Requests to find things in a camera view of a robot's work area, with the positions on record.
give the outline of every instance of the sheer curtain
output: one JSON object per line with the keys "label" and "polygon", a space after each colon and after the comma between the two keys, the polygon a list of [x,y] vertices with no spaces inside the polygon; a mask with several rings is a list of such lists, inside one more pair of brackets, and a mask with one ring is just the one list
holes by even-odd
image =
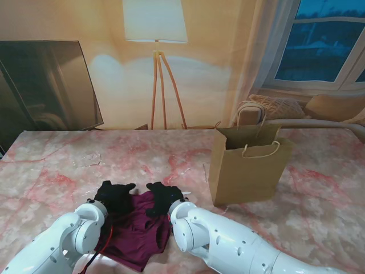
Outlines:
{"label": "sheer curtain", "polygon": [[292,4],[292,0],[256,2],[249,44],[232,109],[231,125],[240,102],[247,100],[249,94],[257,93],[262,87],[282,36],[282,32],[275,30],[282,29],[278,26],[286,23]]}

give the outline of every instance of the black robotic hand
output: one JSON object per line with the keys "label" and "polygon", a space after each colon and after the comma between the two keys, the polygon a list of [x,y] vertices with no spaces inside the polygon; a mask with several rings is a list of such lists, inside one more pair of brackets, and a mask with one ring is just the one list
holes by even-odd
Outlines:
{"label": "black robotic hand", "polygon": [[183,193],[178,187],[167,187],[161,182],[148,183],[147,188],[152,191],[155,200],[155,206],[146,210],[148,217],[166,215],[170,206],[176,201],[183,199]]}
{"label": "black robotic hand", "polygon": [[102,202],[108,213],[128,214],[133,211],[132,196],[129,192],[135,187],[136,184],[112,184],[110,181],[104,181],[94,199]]}

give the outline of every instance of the marble table surface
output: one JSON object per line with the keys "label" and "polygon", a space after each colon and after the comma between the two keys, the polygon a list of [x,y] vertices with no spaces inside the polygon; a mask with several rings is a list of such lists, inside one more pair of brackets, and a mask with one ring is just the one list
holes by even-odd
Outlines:
{"label": "marble table surface", "polygon": [[[162,181],[307,263],[365,273],[365,147],[349,130],[284,129],[296,146],[271,200],[213,206],[212,130],[23,132],[0,161],[0,271],[34,236],[92,198],[103,180]],[[78,273],[89,257],[77,264]],[[134,271],[99,256],[88,273]],[[214,273],[173,239],[144,273]]]}

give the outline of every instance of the white lamp shade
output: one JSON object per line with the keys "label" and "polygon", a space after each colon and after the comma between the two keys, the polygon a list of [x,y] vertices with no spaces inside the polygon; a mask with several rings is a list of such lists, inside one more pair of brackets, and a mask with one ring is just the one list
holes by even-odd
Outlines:
{"label": "white lamp shade", "polygon": [[181,0],[123,0],[125,39],[187,43]]}

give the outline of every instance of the purple fabric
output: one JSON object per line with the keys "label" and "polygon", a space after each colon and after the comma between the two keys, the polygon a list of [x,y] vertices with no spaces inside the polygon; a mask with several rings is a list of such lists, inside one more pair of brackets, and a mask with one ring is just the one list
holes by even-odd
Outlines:
{"label": "purple fabric", "polygon": [[171,229],[167,216],[146,216],[145,210],[155,204],[151,191],[132,195],[132,203],[134,210],[131,213],[114,214],[109,219],[113,235],[103,255],[142,272],[152,255],[164,252]]}

